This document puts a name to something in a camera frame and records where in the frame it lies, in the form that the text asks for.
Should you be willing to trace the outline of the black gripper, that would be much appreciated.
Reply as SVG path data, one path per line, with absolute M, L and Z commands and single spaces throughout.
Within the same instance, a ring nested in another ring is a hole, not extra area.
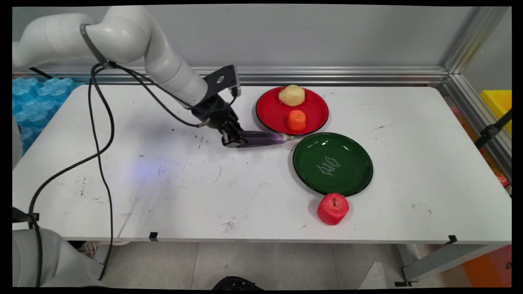
M 204 99 L 190 111 L 201 121 L 200 127 L 206 126 L 221 132 L 221 142 L 224 147 L 239 148 L 242 146 L 244 131 L 237 114 L 219 94 Z

